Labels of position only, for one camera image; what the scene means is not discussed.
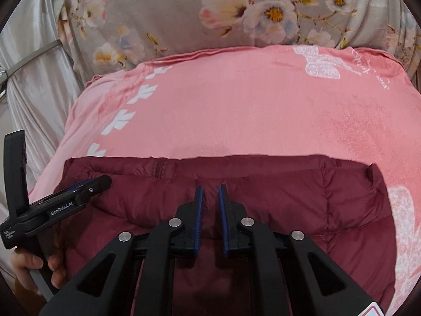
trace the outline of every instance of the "white satin fabric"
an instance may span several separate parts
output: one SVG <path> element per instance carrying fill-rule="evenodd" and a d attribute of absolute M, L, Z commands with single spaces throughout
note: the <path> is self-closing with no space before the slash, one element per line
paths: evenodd
<path fill-rule="evenodd" d="M 52 5 L 52 0 L 22 0 L 19 3 L 0 33 L 0 71 L 10 69 L 57 39 Z M 76 78 L 72 63 L 61 46 L 35 58 L 9 78 L 7 107 L 10 110 L 11 131 L 25 130 L 29 190 L 60 144 L 68 112 L 82 89 L 83 85 Z M 2 133 L 8 133 L 8 130 L 2 129 Z M 3 195 L 0 199 L 2 222 L 8 210 L 3 182 L 0 184 Z M 10 252 L 0 241 L 0 271 L 8 281 L 13 278 Z"/>

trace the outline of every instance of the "maroon down jacket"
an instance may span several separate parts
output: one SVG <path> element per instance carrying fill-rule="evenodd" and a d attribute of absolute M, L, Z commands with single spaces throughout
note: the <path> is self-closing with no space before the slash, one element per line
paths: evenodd
<path fill-rule="evenodd" d="M 62 222 L 69 277 L 122 231 L 141 234 L 174 217 L 205 192 L 199 257 L 179 260 L 174 276 L 173 315 L 249 315 L 248 269 L 223 256 L 217 191 L 273 231 L 310 235 L 387 310 L 394 293 L 395 228 L 386 185 L 376 165 L 308 157 L 231 156 L 70 159 L 62 189 L 108 174 L 110 189 Z"/>

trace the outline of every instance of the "blue gripper pad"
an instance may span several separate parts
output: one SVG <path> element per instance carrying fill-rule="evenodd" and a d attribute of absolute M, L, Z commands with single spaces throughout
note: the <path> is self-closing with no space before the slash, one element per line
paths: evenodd
<path fill-rule="evenodd" d="M 220 210 L 220 222 L 222 224 L 222 240 L 224 242 L 224 255 L 228 257 L 229 253 L 229 226 L 228 226 L 228 219 L 227 219 L 227 211 L 226 211 L 226 198 L 227 197 L 227 189 L 225 185 L 219 186 L 218 191 L 218 199 L 219 199 L 219 210 Z"/>
<path fill-rule="evenodd" d="M 201 234 L 202 234 L 202 215 L 203 215 L 203 188 L 198 186 L 194 194 L 194 203 L 197 204 L 196 219 L 194 222 L 194 242 L 193 251 L 194 256 L 199 254 L 201 248 Z"/>

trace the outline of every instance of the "silver bolt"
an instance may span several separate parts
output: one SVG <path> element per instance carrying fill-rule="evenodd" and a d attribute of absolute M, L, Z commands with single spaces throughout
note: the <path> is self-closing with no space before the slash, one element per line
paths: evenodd
<path fill-rule="evenodd" d="M 169 220 L 168 221 L 168 224 L 171 226 L 171 227 L 180 227 L 181 226 L 181 224 L 182 224 L 182 221 L 180 220 L 180 219 L 178 219 L 178 218 L 173 218 L 173 219 L 171 219 L 171 220 Z"/>
<path fill-rule="evenodd" d="M 246 227 L 254 225 L 254 220 L 251 217 L 245 217 L 241 220 L 241 224 Z"/>
<path fill-rule="evenodd" d="M 121 242 L 126 242 L 129 241 L 131 239 L 131 234 L 129 232 L 122 232 L 120 233 L 120 235 L 118 236 L 118 239 Z"/>
<path fill-rule="evenodd" d="M 294 240 L 301 241 L 304 239 L 304 233 L 300 230 L 295 230 L 291 233 L 291 236 Z"/>

